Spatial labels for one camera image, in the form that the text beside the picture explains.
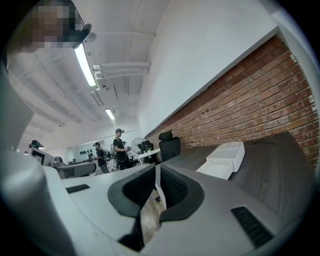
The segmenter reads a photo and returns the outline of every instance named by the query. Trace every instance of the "shirt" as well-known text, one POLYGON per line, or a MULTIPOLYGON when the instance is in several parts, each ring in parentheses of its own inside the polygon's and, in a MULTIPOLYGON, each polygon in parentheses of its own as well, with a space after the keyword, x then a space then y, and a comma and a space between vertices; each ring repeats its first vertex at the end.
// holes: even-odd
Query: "shirt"
MULTIPOLYGON (((120 138, 115 138, 113 140, 113 146, 117 146, 119 149, 124 149, 124 145, 122 144, 122 140, 120 138)), ((116 159, 119 161, 124 161, 126 159, 126 152, 118 152, 116 151, 116 159)))
POLYGON ((99 166, 103 166, 103 165, 106 163, 106 162, 103 160, 104 154, 105 154, 105 151, 104 151, 101 147, 99 147, 98 150, 96 151, 96 155, 97 155, 98 157, 101 157, 101 158, 98 159, 98 165, 99 165, 99 166))

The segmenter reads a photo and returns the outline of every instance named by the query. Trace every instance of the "electric fan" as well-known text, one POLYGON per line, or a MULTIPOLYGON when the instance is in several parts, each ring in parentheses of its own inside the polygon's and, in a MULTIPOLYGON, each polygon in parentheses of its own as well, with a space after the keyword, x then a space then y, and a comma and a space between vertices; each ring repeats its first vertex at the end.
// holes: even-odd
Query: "electric fan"
POLYGON ((131 149, 134 153, 138 154, 138 152, 141 152, 141 143, 144 142, 142 138, 135 138, 131 142, 131 149))

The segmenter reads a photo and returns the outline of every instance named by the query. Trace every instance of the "fluorescent light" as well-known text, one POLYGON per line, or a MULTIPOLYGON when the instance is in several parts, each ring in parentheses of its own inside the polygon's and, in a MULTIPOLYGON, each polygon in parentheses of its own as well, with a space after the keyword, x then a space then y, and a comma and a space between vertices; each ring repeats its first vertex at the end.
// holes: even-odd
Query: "fluorescent light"
POLYGON ((82 69, 82 72, 85 76, 85 79, 87 80, 89 86, 95 86, 96 81, 94 80, 94 77, 91 74, 90 67, 87 61, 84 45, 80 44, 80 46, 77 49, 74 49, 75 55, 78 59, 78 62, 80 64, 80 67, 82 69))
POLYGON ((110 117, 111 120, 115 120, 115 117, 109 108, 106 109, 105 112, 108 114, 108 116, 110 117))

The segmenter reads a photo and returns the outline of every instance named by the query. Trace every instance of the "wooden floor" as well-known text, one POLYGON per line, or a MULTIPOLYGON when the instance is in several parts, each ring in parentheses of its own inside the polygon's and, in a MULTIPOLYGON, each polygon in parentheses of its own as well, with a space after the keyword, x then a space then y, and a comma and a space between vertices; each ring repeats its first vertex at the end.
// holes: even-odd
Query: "wooden floor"
POLYGON ((165 210, 165 206, 160 202, 156 202, 155 198, 159 196, 156 190, 153 190, 144 207, 141 210, 141 228, 143 242, 146 245, 156 234, 160 228, 159 217, 161 212, 165 210))

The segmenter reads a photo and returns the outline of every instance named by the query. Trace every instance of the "white desk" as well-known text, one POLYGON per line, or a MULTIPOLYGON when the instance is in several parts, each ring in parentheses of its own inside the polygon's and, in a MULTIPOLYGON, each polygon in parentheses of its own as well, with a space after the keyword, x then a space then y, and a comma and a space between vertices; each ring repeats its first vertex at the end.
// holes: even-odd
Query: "white desk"
POLYGON ((160 148, 157 148, 157 149, 149 151, 147 153, 143 153, 143 154, 138 155, 138 160, 139 160, 140 164, 142 165, 144 163, 145 157, 151 156, 151 155, 156 154, 158 152, 160 152, 160 148))

